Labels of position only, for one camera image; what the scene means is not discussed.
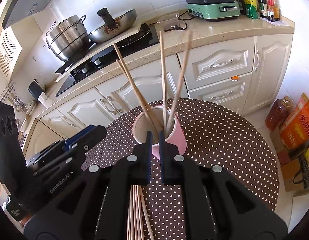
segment silver bolt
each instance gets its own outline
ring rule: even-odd
[[[174,160],[175,160],[176,162],[183,162],[183,161],[184,161],[184,157],[183,157],[182,155],[176,155],[176,156],[174,157]]]
[[[215,166],[212,167],[212,170],[214,172],[221,172],[222,171],[222,167],[219,166],[219,165],[215,165]]]
[[[129,155],[129,156],[127,157],[127,160],[128,160],[129,162],[135,162],[137,159],[138,159],[138,157],[135,156],[135,155]]]
[[[91,165],[89,167],[89,171],[90,172],[97,172],[99,170],[99,166],[98,165]]]

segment cup rim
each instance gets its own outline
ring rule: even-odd
[[[152,106],[151,107],[152,109],[156,109],[156,108],[163,108],[163,105],[158,105],[158,106]],[[144,112],[141,112],[137,117],[136,117],[136,119],[134,120],[134,122],[133,122],[133,124],[132,124],[132,135],[133,135],[133,138],[134,138],[134,140],[138,143],[138,144],[142,144],[141,142],[139,142],[137,139],[136,139],[136,136],[135,136],[135,130],[136,130],[136,123],[137,123],[137,121],[142,117],[144,115]],[[173,126],[173,129],[172,129],[172,131],[171,131],[171,133],[170,133],[170,135],[166,138],[166,141],[168,140],[168,139],[170,139],[171,138],[171,136],[172,136],[172,134],[175,132],[175,130],[176,130],[176,126],[177,126],[177,119],[178,119],[178,117],[177,117],[177,114],[175,113],[174,114],[174,126]],[[159,143],[156,143],[156,144],[152,144],[152,147],[153,146],[158,146],[159,145]]]

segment green electric grill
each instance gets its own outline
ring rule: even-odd
[[[186,0],[189,14],[207,21],[237,19],[240,15],[236,0]]]

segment black pan handle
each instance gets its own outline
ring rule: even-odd
[[[112,18],[112,16],[108,12],[107,8],[102,8],[101,10],[99,10],[97,12],[97,14],[104,20],[105,24],[107,24],[109,26],[114,25],[114,19]]]

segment brown tablecloth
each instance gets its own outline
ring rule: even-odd
[[[162,105],[162,101],[150,106]],[[136,142],[132,124],[141,113],[136,107],[107,127],[107,137],[87,153],[82,168],[92,164],[114,165],[132,153]],[[181,98],[178,119],[187,139],[185,156],[198,165],[219,164],[274,210],[279,193],[276,161],[263,137],[247,120],[222,106],[207,101]],[[152,159],[152,177],[143,194],[156,239],[184,240],[185,228],[180,186],[161,183],[160,162]],[[144,224],[145,239],[150,239]]]

